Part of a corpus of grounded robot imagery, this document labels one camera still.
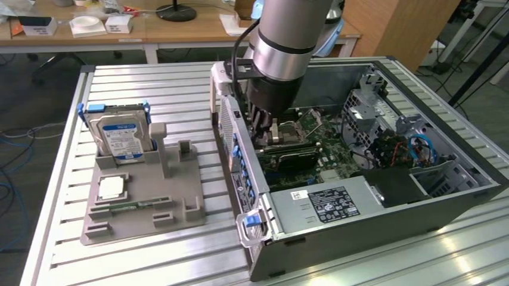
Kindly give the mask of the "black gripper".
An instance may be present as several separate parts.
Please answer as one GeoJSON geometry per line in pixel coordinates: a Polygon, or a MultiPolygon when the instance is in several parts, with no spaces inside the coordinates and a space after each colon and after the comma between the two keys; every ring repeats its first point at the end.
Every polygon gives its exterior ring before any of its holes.
{"type": "Polygon", "coordinates": [[[251,104],[271,115],[280,115],[292,105],[303,77],[279,81],[268,77],[251,78],[247,82],[247,98],[251,104]]]}

